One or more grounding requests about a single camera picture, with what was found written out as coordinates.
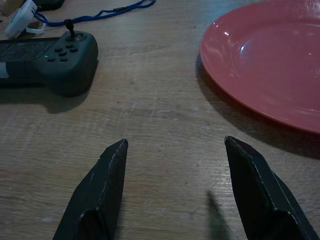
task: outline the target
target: wood grain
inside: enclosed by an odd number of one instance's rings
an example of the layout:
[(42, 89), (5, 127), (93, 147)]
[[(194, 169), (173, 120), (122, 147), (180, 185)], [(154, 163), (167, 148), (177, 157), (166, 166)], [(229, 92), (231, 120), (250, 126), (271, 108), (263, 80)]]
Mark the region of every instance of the wood grain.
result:
[[(46, 15), (61, 21), (133, 2), (66, 0)], [(0, 239), (52, 239), (75, 187), (122, 138), (129, 149), (118, 240), (245, 239), (226, 135), (265, 156), (319, 235), (320, 137), (242, 107), (212, 83), (199, 59), (210, 23), (251, 2), (158, 0), (79, 23), (75, 29), (92, 33), (99, 46), (88, 94), (0, 89)]]

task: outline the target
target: red plate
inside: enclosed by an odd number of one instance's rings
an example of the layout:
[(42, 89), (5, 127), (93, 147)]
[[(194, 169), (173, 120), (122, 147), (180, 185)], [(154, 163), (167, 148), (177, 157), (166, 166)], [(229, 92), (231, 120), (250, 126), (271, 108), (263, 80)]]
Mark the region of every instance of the red plate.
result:
[(206, 30), (200, 54), (215, 83), (243, 105), (320, 133), (320, 0), (231, 11)]

